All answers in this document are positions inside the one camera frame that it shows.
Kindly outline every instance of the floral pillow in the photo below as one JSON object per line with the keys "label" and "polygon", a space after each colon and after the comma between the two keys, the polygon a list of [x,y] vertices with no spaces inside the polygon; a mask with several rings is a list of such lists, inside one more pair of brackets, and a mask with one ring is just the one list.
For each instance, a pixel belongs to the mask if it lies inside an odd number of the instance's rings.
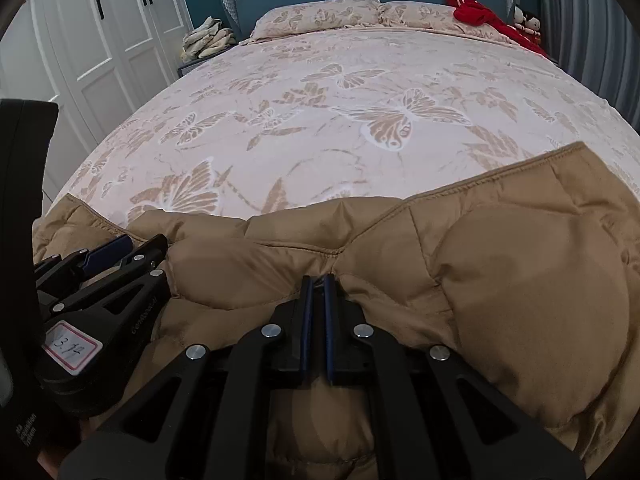
{"label": "floral pillow", "polygon": [[453,7],[422,2],[389,2],[379,7],[380,23],[387,27],[430,28],[439,32],[452,32],[475,36],[482,40],[516,44],[491,25],[479,27],[459,22],[453,17]]}
{"label": "floral pillow", "polygon": [[379,6],[379,0],[325,0],[278,7],[258,20],[250,38],[255,41],[345,25],[374,25]]}

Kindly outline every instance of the red cloth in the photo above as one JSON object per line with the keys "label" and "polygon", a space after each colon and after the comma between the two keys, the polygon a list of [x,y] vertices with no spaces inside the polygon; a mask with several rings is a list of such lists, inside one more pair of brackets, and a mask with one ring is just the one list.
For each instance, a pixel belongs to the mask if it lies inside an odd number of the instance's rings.
{"label": "red cloth", "polygon": [[537,52],[538,54],[548,57],[544,50],[528,38],[525,38],[513,27],[504,23],[504,21],[498,18],[491,9],[488,9],[483,4],[476,2],[475,0],[446,0],[446,3],[451,7],[457,7],[457,9],[453,11],[453,16],[457,20],[476,27],[483,23],[488,23],[495,30],[504,34],[508,38],[511,38],[513,41],[516,41],[524,48],[528,48],[533,52]]}

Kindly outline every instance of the brown jacket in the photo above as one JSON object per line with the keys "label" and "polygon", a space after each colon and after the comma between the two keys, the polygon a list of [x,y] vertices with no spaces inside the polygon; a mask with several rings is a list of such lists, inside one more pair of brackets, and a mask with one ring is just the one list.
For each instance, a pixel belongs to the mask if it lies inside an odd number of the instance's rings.
{"label": "brown jacket", "polygon": [[[34,256],[122,232],[66,196]],[[368,322],[405,345],[456,349],[588,474],[638,412],[640,206],[582,143],[407,200],[348,198],[248,221],[155,210],[127,232],[169,238],[174,296],[125,399],[186,346],[235,343],[304,274],[333,272]],[[363,393],[323,378],[275,392],[267,453],[278,478],[375,478]]]}

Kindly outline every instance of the label sticker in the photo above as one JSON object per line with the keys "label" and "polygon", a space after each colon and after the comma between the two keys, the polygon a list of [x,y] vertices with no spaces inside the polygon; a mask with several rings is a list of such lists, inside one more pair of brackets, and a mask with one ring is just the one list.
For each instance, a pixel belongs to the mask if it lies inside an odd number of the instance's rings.
{"label": "label sticker", "polygon": [[102,343],[66,321],[47,331],[42,347],[71,375],[78,375],[102,349]]}

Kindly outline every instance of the gray curtain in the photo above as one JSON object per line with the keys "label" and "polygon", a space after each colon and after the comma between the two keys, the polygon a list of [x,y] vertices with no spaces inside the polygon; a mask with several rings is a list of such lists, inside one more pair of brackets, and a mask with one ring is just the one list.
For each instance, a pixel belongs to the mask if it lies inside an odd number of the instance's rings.
{"label": "gray curtain", "polygon": [[542,0],[544,46],[560,68],[640,127],[640,37],[616,0]]}

